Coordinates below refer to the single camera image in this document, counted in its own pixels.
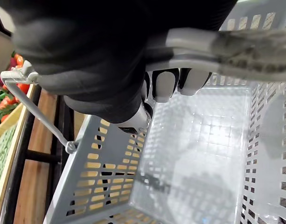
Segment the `right robot hand black cloth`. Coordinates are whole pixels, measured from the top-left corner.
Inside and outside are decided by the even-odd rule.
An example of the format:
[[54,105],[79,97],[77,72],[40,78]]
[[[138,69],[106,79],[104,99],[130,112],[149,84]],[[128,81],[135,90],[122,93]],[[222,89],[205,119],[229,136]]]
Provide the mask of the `right robot hand black cloth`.
[[217,31],[234,0],[0,0],[16,52],[38,84],[73,110],[123,131],[149,125],[141,95],[149,36],[172,28]]

